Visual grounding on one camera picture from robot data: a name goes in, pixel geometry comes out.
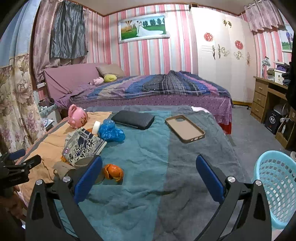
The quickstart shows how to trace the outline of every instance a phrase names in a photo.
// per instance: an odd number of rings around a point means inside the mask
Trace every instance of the black phone case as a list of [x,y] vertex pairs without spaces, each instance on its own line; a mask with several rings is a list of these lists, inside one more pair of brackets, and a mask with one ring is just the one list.
[[121,110],[115,114],[111,120],[117,124],[131,126],[140,130],[145,130],[151,126],[154,116],[149,113],[139,113],[129,110]]

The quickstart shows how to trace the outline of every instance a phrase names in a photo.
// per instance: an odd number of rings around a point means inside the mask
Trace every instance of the blue plastic bag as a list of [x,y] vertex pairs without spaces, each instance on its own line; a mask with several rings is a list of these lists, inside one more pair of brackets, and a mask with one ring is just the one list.
[[126,138],[123,130],[116,128],[115,122],[107,119],[104,120],[103,124],[100,126],[99,134],[106,142],[121,142]]

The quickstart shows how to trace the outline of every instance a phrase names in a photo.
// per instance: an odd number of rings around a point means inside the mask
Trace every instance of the groom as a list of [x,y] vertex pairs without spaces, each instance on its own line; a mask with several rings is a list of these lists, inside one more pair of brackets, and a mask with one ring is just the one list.
[[137,21],[137,22],[135,23],[135,25],[136,25],[136,28],[137,28],[137,36],[138,36],[138,33],[139,33],[139,21]]

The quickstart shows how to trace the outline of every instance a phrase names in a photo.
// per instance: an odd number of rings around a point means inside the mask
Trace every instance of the yellow plush toy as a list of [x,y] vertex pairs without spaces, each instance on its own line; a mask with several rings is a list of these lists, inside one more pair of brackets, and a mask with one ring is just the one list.
[[115,75],[113,75],[113,74],[106,74],[104,76],[104,82],[105,83],[113,82],[115,80],[117,80],[117,77]]

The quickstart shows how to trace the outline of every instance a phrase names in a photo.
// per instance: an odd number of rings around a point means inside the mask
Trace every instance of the tape roll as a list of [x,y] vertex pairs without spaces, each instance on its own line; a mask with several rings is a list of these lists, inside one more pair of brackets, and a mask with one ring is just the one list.
[[292,151],[290,156],[294,161],[296,161],[296,152]]
[[93,127],[93,130],[92,130],[92,134],[94,135],[97,135],[98,132],[99,132],[99,128],[101,126],[101,123],[99,121],[96,120],[96,122],[94,123],[94,127]]

